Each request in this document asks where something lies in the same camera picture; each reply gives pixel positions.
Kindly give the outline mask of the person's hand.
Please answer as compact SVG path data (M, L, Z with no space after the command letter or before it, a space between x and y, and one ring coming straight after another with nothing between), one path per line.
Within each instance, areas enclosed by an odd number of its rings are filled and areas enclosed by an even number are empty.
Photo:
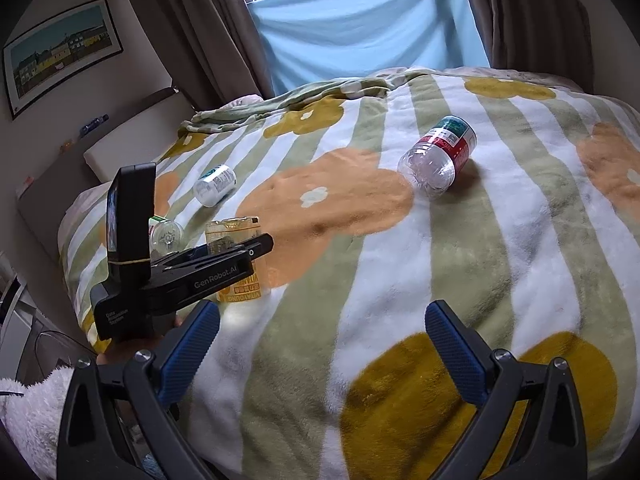
M130 327L113 337L106 349L98 354L99 365L118 364L131 359L138 350L153 350L170 330L180 327L179 315L166 314L144 320L141 325Z

